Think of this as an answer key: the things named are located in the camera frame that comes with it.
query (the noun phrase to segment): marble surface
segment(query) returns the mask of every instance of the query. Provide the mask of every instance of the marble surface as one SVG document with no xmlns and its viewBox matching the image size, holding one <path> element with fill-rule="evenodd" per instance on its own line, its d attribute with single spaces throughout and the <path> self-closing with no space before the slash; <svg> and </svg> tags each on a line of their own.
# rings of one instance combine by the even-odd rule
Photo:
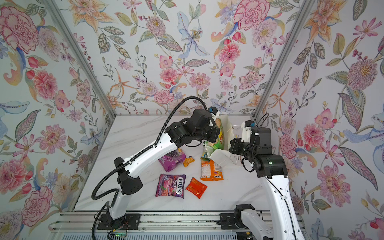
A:
<svg viewBox="0 0 384 240">
<path fill-rule="evenodd" d="M 174 116 L 171 122 L 185 116 Z M 106 201 L 112 201 L 113 194 L 99 200 L 92 200 L 91 193 L 96 184 L 114 169 L 113 160 L 117 157 L 129 157 L 150 142 L 154 141 L 165 116 L 118 116 L 107 136 L 102 150 L 95 162 L 75 210 L 99 210 Z M 249 116 L 229 117 L 232 125 L 249 120 Z M 153 163 L 141 175 L 143 188 L 135 193 L 127 207 L 128 210 L 233 210 L 237 204 L 252 204 L 256 209 L 268 209 L 265 192 L 256 173 L 246 172 L 242 166 L 230 165 L 223 168 L 223 181 L 201 181 L 208 186 L 203 196 L 198 199 L 191 192 L 184 190 L 184 199 L 180 197 L 155 197 L 160 174 L 185 174 L 184 188 L 192 177 L 200 180 L 200 156 L 203 147 L 182 147 L 187 156 L 195 161 L 188 167 L 177 166 L 167 173 L 159 161 Z M 99 189 L 98 194 L 115 188 L 117 174 L 110 177 Z"/>
</svg>

